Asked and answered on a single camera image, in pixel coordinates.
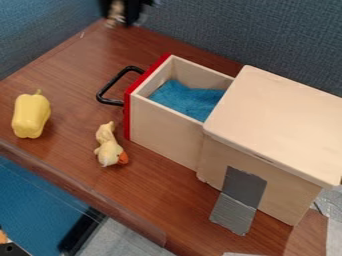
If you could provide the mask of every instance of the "blue material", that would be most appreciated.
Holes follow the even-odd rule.
[[[342,96],[342,1],[164,0],[145,27]]]
[[[103,1],[0,1],[0,80],[97,20]]]
[[[0,224],[35,256],[57,256],[58,243],[87,205],[0,157]]]
[[[169,80],[149,99],[204,122],[224,93],[225,90],[189,88]]]

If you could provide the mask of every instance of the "black object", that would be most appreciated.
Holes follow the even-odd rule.
[[[15,243],[0,244],[0,256],[31,256]]]
[[[105,217],[103,213],[89,207],[59,243],[58,250],[66,256],[76,255]]]
[[[112,4],[112,0],[99,0],[98,3],[101,8],[100,10],[101,10],[102,17],[107,18],[109,14],[110,6]]]
[[[144,4],[153,5],[153,0],[124,0],[126,26],[132,26],[136,22],[140,13],[143,11]]]
[[[144,70],[141,68],[138,68],[136,66],[127,66],[123,70],[121,70],[112,80],[110,80],[103,88],[101,88],[97,93],[96,93],[96,99],[103,103],[103,104],[108,104],[108,105],[115,105],[115,106],[120,106],[122,107],[124,105],[124,102],[122,100],[116,100],[116,99],[107,99],[104,98],[103,95],[108,91],[110,87],[112,87],[121,77],[123,77],[126,73],[134,71],[139,73],[140,75],[144,74]]]

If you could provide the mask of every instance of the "bell pepper stem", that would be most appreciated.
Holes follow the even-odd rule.
[[[38,89],[34,95],[41,95],[41,94],[42,94],[42,90]]]

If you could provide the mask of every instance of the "wooden panel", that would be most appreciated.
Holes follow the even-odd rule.
[[[342,176],[342,99],[246,66],[204,124],[222,143],[321,187]]]
[[[191,88],[227,89],[233,77],[175,56],[174,78]]]
[[[123,112],[125,113],[123,117],[123,123],[124,123],[124,137],[127,140],[131,139],[131,94],[147,79],[149,79],[149,76],[156,71],[156,69],[162,68],[161,66],[167,65],[165,63],[168,62],[167,60],[171,57],[170,53],[163,54],[153,65],[151,65],[148,70],[146,70],[133,84],[128,86],[128,88],[125,90],[124,94],[124,109]]]
[[[129,226],[136,222],[120,214],[110,203],[114,202],[156,225],[166,233],[166,248],[177,255],[325,255],[327,221],[319,213],[309,211],[291,228],[258,211],[251,231],[238,237],[208,220],[219,191],[198,181],[192,170],[123,139],[122,109],[99,104],[95,93],[123,67],[147,69],[165,52],[230,76],[242,67],[143,28],[110,30],[100,21],[0,82],[1,139],[53,166],[56,172],[46,167],[32,170],[104,213],[119,216]],[[122,98],[136,77],[125,76],[106,96]],[[17,139],[10,127],[14,100],[37,87],[51,101],[52,116],[42,137]],[[95,132],[110,120],[116,122],[116,138],[130,163],[103,169],[93,155]],[[58,173],[83,186],[69,185]]]
[[[321,187],[284,172],[205,136],[197,175],[221,190],[227,166],[251,172],[267,181],[258,209],[289,225],[296,225]]]
[[[148,98],[155,90],[162,86],[167,80],[172,78],[173,64],[170,56],[161,64],[144,82],[135,89],[131,95],[139,94]]]
[[[131,95],[131,140],[195,170],[202,123],[139,95]]]

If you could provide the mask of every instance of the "black handle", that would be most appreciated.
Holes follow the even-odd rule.
[[[115,105],[115,106],[123,106],[124,102],[122,100],[116,100],[116,99],[107,99],[103,97],[103,94],[108,91],[110,87],[112,87],[121,77],[123,77],[126,73],[129,71],[134,71],[139,73],[140,75],[144,74],[144,70],[141,68],[138,68],[136,66],[127,66],[123,70],[121,70],[112,80],[110,80],[103,88],[101,88],[97,93],[96,93],[96,99],[103,103],[103,104],[108,104],[108,105]]]

